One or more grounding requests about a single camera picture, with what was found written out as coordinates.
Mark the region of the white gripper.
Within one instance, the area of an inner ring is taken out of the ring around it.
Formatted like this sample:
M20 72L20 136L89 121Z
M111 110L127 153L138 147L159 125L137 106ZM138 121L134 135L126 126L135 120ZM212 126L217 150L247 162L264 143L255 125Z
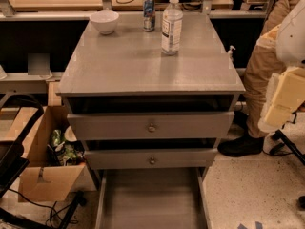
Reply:
M258 128L271 133L286 123L292 112L305 101L305 69L290 67L282 75L273 73L261 110Z

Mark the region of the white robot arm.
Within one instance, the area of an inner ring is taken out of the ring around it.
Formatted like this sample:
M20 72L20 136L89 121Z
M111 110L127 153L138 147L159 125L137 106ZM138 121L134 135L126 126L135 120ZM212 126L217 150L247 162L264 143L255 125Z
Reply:
M305 0L300 0L274 31L275 40L264 38L258 42L271 43L287 70L273 73L269 80L258 121L258 128L265 133L280 129L305 100Z

